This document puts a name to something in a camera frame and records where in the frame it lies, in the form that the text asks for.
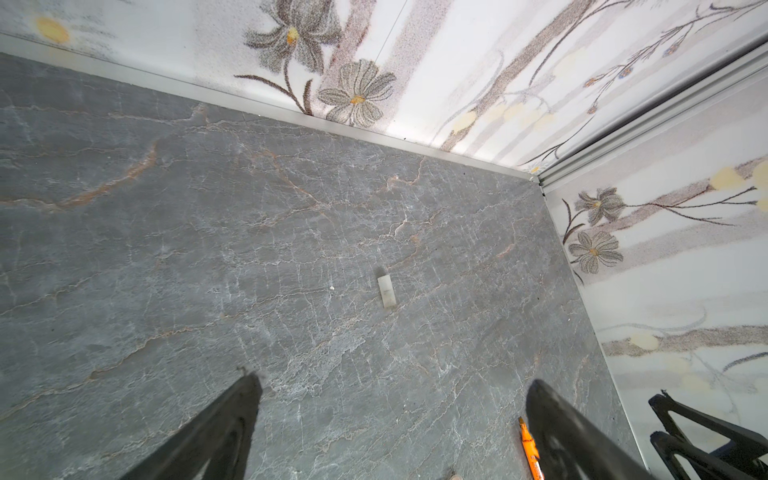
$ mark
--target gray marble floor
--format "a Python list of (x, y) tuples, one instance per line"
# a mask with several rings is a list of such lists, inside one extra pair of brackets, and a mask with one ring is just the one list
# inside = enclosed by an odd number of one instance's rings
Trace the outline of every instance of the gray marble floor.
[(116, 478), (242, 368), (250, 478), (527, 479), (537, 377), (637, 457), (534, 184), (7, 56), (0, 88), (1, 477)]

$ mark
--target small white debris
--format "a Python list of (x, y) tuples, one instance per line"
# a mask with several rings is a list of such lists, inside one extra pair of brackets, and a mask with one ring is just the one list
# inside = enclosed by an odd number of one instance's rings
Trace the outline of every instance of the small white debris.
[(395, 300), (395, 289), (392, 288), (392, 279), (389, 278), (389, 275), (380, 276), (377, 280), (379, 281), (379, 290), (382, 294), (384, 308), (397, 305), (397, 300)]

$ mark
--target black metal frame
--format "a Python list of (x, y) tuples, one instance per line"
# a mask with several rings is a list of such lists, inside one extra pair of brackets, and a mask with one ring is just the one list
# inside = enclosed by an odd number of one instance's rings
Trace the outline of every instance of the black metal frame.
[(546, 480), (654, 480), (549, 385), (534, 380), (525, 401)]
[[(768, 453), (768, 440), (759, 433), (678, 403), (664, 390), (648, 400), (648, 404), (668, 432), (654, 432), (650, 443), (676, 480), (690, 480), (676, 455), (685, 458), (701, 480), (768, 478), (768, 465), (759, 460), (760, 456)], [(696, 448), (677, 426), (670, 412), (727, 437), (729, 442), (711, 453)]]
[(251, 373), (170, 437), (121, 480), (242, 480), (259, 412), (261, 384)]

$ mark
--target flower pattern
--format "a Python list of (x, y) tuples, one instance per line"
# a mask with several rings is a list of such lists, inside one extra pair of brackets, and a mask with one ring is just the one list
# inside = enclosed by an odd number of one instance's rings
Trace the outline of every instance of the flower pattern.
[(579, 232), (578, 243), (568, 245), (568, 251), (577, 258), (584, 273), (597, 273), (602, 263), (613, 266), (624, 261), (624, 256), (615, 251), (619, 247), (616, 237), (605, 232), (597, 232), (590, 237), (586, 232)]
[(677, 49), (680, 47), (679, 44), (675, 43), (670, 45), (670, 47), (667, 50), (664, 50), (664, 53), (661, 55), (662, 57), (667, 57), (669, 55), (672, 55), (674, 52), (677, 51)]
[(379, 67), (370, 60), (348, 63), (339, 70), (339, 88), (327, 88), (317, 97), (334, 105), (326, 120), (368, 128), (382, 117), (374, 102), (385, 100), (392, 93), (395, 74), (379, 75)]
[(616, 187), (598, 188), (598, 196), (591, 197), (587, 192), (581, 192), (579, 200), (576, 201), (576, 210), (586, 210), (589, 212), (589, 224), (594, 226), (603, 217), (612, 222), (619, 218), (621, 211), (626, 207), (624, 200), (616, 195)]
[(333, 44), (341, 35), (333, 0), (275, 0), (264, 11), (277, 27), (269, 33), (248, 30), (245, 34), (245, 44), (261, 50), (261, 65), (278, 73), (295, 55), (300, 64), (322, 74), (320, 45)]

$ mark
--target floral wallpaper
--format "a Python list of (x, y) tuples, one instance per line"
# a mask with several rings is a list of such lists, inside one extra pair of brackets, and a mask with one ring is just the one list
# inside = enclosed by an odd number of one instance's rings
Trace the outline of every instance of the floral wallpaper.
[[(662, 389), (768, 436), (768, 72), (705, 105), (545, 189), (658, 478), (671, 476), (648, 440), (663, 427), (647, 401)], [(707, 451), (725, 443), (682, 425)]]
[(538, 174), (764, 35), (766, 3), (1, 0), (0, 31)]

